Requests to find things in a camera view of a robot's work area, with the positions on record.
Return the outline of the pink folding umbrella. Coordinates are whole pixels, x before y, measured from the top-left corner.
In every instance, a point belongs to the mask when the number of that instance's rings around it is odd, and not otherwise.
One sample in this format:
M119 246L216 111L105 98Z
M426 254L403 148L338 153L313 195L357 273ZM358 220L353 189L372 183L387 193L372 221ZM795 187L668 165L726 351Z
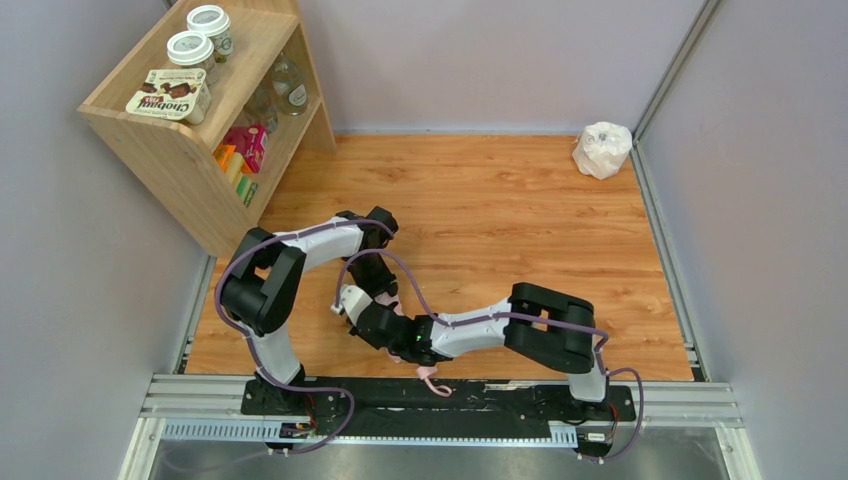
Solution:
M396 314L400 316L403 315L403 309L399 297L397 295L383 295L383 300L387 302L389 308L392 309ZM437 396L448 398L454 393L454 390L448 385L436 385L433 383L432 376L435 375L437 372L438 369L436 367L430 366L419 366L416 369L416 375L431 392L433 392Z

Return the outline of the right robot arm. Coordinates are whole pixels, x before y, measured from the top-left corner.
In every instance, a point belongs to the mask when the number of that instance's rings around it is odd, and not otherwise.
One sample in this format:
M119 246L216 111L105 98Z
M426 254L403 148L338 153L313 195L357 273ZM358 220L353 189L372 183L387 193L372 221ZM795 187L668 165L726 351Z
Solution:
M441 362L504 347L565 374L573 399L595 404L607 399L601 350L608 336L597 328L594 307L586 300L517 283L508 297L487 307L410 318L363 289L345 285L336 307L347 316L353 335L418 365L422 379L433 375Z

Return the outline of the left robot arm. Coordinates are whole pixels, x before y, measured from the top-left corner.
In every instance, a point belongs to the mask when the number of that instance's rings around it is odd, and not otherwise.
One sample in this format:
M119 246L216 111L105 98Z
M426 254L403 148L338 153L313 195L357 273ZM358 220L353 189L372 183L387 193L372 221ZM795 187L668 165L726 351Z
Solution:
M293 352L286 321L302 275L364 250L384 248L398 231L391 212L377 206L367 215L342 211L305 229L247 231L215 287L219 317L246 339L256 374L286 394L315 390Z

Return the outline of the stack of coloured sponges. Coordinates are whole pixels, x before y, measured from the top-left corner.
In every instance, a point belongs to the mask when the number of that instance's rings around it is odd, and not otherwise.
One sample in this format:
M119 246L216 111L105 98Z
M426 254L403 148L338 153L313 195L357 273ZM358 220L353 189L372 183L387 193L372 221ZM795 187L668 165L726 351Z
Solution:
M251 170L244 156L234 145L219 144L213 151L213 157L239 199L245 206L249 206L258 190L258 183L249 176Z

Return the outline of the pink box on shelf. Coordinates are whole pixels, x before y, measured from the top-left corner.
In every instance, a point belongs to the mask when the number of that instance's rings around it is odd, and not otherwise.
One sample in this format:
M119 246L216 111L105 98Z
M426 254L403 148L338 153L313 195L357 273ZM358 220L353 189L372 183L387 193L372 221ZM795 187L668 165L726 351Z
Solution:
M262 125L233 126L224 135L222 143L234 146L235 151L242 155L243 173L261 171L268 143L268 132Z

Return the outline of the white crumpled plastic bag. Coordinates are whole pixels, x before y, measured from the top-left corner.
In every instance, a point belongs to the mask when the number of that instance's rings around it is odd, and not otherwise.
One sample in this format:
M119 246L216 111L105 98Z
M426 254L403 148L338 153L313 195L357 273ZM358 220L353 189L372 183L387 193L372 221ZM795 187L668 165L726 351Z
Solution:
M581 174L605 180L620 171L632 147L627 127L600 121L582 130L572 158Z

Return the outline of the glass jar on shelf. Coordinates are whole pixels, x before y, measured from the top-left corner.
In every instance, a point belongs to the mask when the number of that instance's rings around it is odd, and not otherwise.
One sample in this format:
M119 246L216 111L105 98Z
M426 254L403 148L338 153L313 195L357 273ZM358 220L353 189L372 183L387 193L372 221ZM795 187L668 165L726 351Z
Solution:
M299 68L280 54L271 68L271 84L280 98L283 111L297 116L306 111L308 92Z

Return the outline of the wooden shelf unit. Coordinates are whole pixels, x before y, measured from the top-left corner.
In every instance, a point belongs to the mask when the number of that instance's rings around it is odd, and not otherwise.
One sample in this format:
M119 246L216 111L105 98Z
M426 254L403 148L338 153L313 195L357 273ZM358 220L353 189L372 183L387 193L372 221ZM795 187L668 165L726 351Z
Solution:
M206 119L189 126L126 112L148 72L169 68L167 40L186 26L195 1L178 1L79 106L98 136L210 255L229 256L256 226L297 151L333 154L336 143L296 1L223 1L232 20L235 51L220 65ZM305 113L284 116L253 179L249 204L213 158L213 150L241 118L242 108L284 54L300 68L308 92Z

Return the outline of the Chobani yogurt pack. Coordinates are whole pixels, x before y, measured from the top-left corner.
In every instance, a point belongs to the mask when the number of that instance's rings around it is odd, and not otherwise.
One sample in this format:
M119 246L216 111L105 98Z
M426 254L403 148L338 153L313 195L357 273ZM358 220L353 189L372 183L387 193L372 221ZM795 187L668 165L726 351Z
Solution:
M150 70L125 106L127 113L174 122L201 124L212 96L201 68Z

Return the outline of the white lidded cup front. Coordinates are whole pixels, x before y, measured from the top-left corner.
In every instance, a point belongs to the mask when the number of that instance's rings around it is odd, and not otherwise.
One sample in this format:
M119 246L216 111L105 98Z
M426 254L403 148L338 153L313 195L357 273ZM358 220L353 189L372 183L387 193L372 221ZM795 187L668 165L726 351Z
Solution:
M203 69L209 86L218 82L214 44L205 35L190 30L176 33L167 41L166 51L169 60L181 68Z

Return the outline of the white lidded cup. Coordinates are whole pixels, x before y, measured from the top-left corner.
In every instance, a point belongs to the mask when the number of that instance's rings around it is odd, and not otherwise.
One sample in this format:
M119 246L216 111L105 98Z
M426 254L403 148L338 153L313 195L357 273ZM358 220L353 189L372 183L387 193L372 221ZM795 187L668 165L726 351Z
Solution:
M176 33L167 41L166 51L169 60L181 68L203 69L209 86L218 82L214 44L205 35L190 30Z
M213 43L217 63L226 63L233 52L230 15L218 5L201 5L186 15L189 30L200 33Z

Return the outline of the white lidded cup rear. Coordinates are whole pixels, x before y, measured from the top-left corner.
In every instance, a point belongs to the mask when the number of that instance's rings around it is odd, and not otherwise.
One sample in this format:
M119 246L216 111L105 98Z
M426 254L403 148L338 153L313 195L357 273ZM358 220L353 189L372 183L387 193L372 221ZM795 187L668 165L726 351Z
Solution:
M226 63L233 52L230 15L218 5L201 5L186 15L189 30L200 33L213 43L217 63Z

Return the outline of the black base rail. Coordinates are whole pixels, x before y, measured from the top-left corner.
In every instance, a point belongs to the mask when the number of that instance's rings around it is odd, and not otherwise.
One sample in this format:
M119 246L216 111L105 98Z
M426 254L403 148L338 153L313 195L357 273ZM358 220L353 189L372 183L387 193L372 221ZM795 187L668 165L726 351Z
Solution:
M248 416L289 416L283 432L318 435L337 431L341 438L439 441L551 440L555 427L598 422L603 437L566 440L569 448L587 446L599 455L610 448L617 427L634 422L638 410L630 388L612 386L604 400L576 399L566 384L516 385L506 381L449 380L448 397L412 378L312 377L298 391L278 388L261 377L247 382L240 411Z

